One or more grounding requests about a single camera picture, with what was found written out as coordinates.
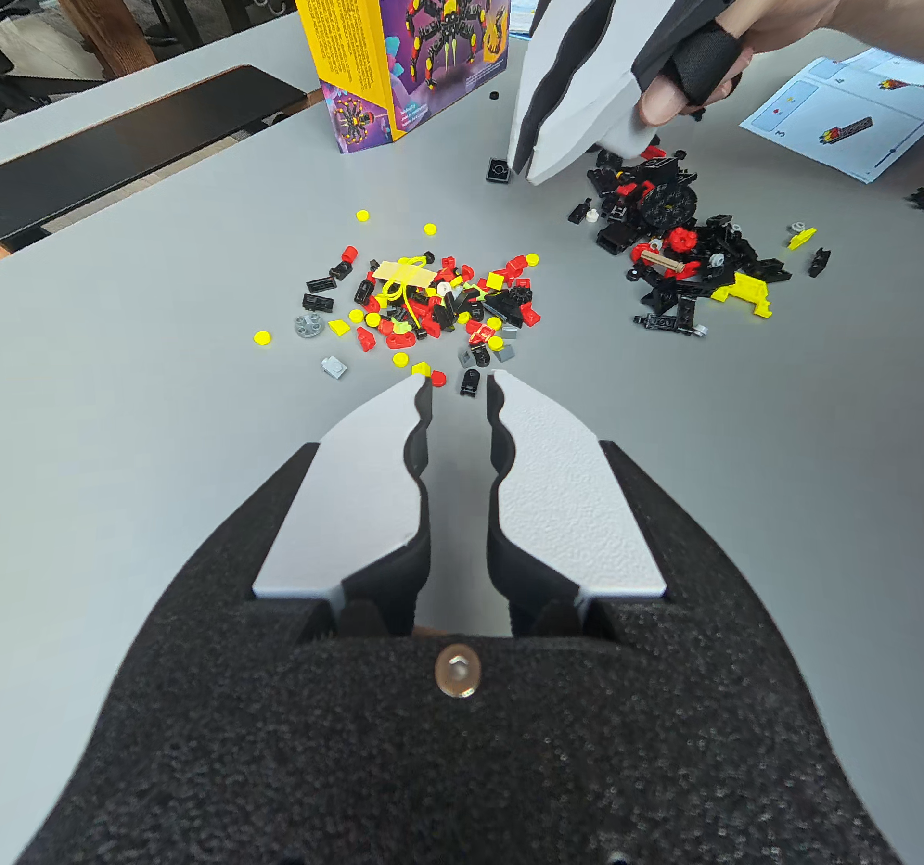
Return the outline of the building instruction booklet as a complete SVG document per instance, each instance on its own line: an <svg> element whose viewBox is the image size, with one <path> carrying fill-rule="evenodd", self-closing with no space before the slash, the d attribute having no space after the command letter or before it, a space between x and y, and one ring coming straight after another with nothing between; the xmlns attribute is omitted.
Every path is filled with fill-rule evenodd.
<svg viewBox="0 0 924 865"><path fill-rule="evenodd" d="M872 183L922 139L923 64L877 49L817 59L740 126Z"/></svg>

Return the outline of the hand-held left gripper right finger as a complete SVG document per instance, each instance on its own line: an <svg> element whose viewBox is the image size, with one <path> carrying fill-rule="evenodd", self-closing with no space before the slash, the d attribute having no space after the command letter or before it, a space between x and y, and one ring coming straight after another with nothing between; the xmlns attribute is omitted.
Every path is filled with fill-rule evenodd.
<svg viewBox="0 0 924 865"><path fill-rule="evenodd" d="M503 370L488 378L487 413L487 563L513 635L560 610L580 631L598 600L662 599L663 573L595 433Z"/></svg>

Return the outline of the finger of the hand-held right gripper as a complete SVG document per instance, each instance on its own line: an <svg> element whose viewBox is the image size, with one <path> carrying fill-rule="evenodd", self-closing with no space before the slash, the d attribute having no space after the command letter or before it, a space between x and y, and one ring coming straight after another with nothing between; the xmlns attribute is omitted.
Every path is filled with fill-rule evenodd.
<svg viewBox="0 0 924 865"><path fill-rule="evenodd" d="M593 101L583 116L588 143L565 168L594 143L603 143L627 156L640 154L652 139L653 128L647 128L638 118L636 106L642 91L632 65L654 28L654 7L643 7L638 16L630 11L631 6L638 5L641 0L616 0L601 42L572 83L571 93L593 96ZM526 173L526 180L539 185L557 173Z"/></svg>
<svg viewBox="0 0 924 865"><path fill-rule="evenodd" d="M539 0L517 91L508 160L515 173L555 174L587 145L593 96L569 90L601 42L616 0Z"/></svg>

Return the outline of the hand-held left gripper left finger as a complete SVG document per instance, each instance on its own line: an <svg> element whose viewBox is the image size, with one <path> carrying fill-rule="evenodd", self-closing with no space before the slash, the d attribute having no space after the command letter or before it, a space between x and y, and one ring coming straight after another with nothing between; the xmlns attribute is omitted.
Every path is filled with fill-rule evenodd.
<svg viewBox="0 0 924 865"><path fill-rule="evenodd" d="M321 601L336 623L371 603L392 636L410 636L431 569L432 418L432 381L412 374L322 437L253 582L257 599Z"/></svg>

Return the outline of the pile of small colourful bricks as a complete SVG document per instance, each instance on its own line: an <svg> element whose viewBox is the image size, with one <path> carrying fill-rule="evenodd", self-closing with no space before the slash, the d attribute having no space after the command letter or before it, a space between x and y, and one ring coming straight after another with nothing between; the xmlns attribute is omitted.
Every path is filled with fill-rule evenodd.
<svg viewBox="0 0 924 865"><path fill-rule="evenodd" d="M537 324L540 250L474 205L435 213L351 196L306 243L273 336L312 393L360 402L412 374L446 387Z"/></svg>

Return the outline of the grey desk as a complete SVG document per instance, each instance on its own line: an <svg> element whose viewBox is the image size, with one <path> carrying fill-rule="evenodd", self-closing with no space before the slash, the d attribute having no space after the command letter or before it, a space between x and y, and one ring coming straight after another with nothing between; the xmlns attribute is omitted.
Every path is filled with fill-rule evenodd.
<svg viewBox="0 0 924 865"><path fill-rule="evenodd" d="M922 145L872 185L738 128L834 31L757 59L727 105L663 133L708 214L805 256L759 320L699 308L705 339L631 322L637 287L565 216L582 167L492 186L518 69L419 136L342 156L322 106L2 263L2 863L52 810L169 582L297 448L360 402L312 393L273 333L311 232L353 195L474 205L541 251L539 326L510 363L612 439L733 559L802 668L841 764L922 863ZM260 330L272 341L252 340Z"/></svg>

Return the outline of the yellow purple toy box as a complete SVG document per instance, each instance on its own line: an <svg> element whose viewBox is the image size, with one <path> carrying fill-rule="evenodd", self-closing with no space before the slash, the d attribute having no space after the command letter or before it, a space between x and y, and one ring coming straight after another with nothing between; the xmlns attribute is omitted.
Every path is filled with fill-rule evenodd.
<svg viewBox="0 0 924 865"><path fill-rule="evenodd" d="M511 0L295 0L338 147L393 143L502 73Z"/></svg>

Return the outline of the pile of black red bricks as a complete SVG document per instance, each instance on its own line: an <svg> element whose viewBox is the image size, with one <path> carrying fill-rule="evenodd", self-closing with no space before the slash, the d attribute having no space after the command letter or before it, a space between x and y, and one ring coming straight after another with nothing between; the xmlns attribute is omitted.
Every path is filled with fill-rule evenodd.
<svg viewBox="0 0 924 865"><path fill-rule="evenodd" d="M686 153L668 155L654 140L641 160L627 165L604 148L595 149L587 176L594 195L568 214L574 225L599 224L595 244L608 254L626 254L626 278L644 283L635 316L644 329L704 338L697 322L700 300L749 305L755 317L772 317L770 285L791 280L781 259L762 257L731 215L700 222L693 186L698 176L685 168Z"/></svg>

